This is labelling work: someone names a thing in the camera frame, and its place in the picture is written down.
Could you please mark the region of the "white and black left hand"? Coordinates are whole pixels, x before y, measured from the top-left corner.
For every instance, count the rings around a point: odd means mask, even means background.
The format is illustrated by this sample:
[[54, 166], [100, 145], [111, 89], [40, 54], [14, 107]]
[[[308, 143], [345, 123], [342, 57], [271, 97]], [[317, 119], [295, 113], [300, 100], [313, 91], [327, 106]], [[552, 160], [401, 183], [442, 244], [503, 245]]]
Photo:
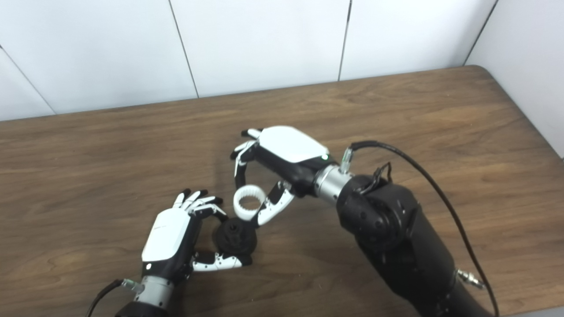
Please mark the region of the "white and black left hand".
[[227, 251], [195, 251], [203, 220], [228, 220], [220, 208], [222, 198], [208, 196], [206, 189], [191, 192], [186, 188], [176, 197], [172, 207], [157, 215], [141, 253], [141, 277], [158, 277], [178, 284], [193, 272], [235, 269], [252, 264], [250, 255]]

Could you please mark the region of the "white and black right hand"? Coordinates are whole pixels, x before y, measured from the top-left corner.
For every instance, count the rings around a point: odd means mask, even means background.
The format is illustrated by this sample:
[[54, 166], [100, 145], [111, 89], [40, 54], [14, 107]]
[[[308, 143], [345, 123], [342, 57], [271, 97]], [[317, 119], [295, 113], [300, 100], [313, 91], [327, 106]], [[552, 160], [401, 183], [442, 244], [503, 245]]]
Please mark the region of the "white and black right hand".
[[[327, 147], [292, 126], [271, 126], [241, 132], [248, 141], [231, 153], [234, 161], [233, 207], [236, 216], [258, 228], [281, 213], [296, 197], [315, 196], [316, 179], [336, 165]], [[269, 193], [247, 184], [249, 162], [256, 161], [280, 176]]]

